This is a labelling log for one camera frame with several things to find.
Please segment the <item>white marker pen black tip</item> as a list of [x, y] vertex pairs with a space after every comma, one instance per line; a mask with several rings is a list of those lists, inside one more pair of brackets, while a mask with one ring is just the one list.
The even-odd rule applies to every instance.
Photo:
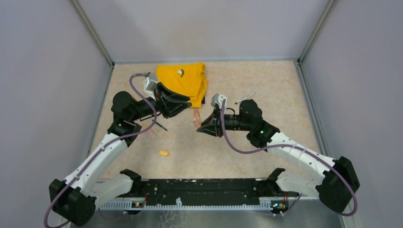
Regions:
[[242, 101], [245, 101], [245, 100], [250, 99], [250, 98], [253, 97], [255, 94], [256, 94], [256, 93], [249, 94], [249, 95], [245, 96], [244, 98], [242, 98], [242, 99], [236, 101], [234, 104], [235, 104], [235, 105], [238, 105], [238, 104], [240, 104]]

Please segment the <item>orange highlighter pen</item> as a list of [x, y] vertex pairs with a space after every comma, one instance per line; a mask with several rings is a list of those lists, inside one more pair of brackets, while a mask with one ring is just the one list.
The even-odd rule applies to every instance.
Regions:
[[195, 128], [201, 127], [202, 120], [201, 120], [201, 116], [200, 116], [200, 112], [199, 112], [199, 109], [198, 109], [198, 108], [195, 108], [195, 109], [193, 110], [192, 122], [193, 122]]

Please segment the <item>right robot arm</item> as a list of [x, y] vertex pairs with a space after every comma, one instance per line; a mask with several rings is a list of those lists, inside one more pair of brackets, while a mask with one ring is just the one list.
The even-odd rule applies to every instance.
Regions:
[[[283, 192], [297, 192], [318, 197], [332, 211], [342, 216], [353, 216], [358, 209], [356, 192], [360, 187], [352, 162], [341, 156], [338, 159], [313, 152], [286, 136], [279, 128], [269, 124], [262, 117], [262, 110], [252, 100], [239, 105], [238, 114], [226, 114], [226, 98], [219, 95], [211, 102], [212, 114], [205, 119], [197, 132], [214, 137], [224, 137], [227, 144], [241, 154], [266, 151], [286, 159], [307, 172], [295, 174], [278, 168], [268, 182], [268, 191], [274, 196]], [[246, 138], [255, 147], [242, 151], [229, 140], [227, 131], [246, 131]]]

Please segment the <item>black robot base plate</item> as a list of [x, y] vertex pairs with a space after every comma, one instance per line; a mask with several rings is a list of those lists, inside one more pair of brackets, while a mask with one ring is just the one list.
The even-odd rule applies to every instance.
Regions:
[[263, 210], [279, 213], [289, 208], [296, 192], [284, 192], [271, 179], [143, 179], [123, 170], [134, 180], [119, 200], [133, 200], [132, 210]]

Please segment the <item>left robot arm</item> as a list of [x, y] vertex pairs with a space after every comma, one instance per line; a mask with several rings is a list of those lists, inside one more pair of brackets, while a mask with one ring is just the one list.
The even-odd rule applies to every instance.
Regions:
[[86, 224], [95, 211], [108, 201], [128, 193], [138, 196], [142, 192], [140, 177], [133, 171], [125, 170], [103, 183], [98, 179], [109, 165], [135, 141], [138, 135], [150, 130], [151, 123], [143, 129], [136, 123], [146, 116], [162, 114], [171, 118], [191, 107], [190, 98], [167, 89], [162, 83], [153, 88], [153, 97], [144, 97], [135, 87], [132, 88], [141, 100], [135, 100], [127, 91], [118, 92], [113, 98], [114, 121], [108, 128], [101, 143], [63, 180], [55, 179], [49, 185], [51, 203], [44, 216], [44, 226], [49, 227], [51, 211], [64, 217], [76, 226]]

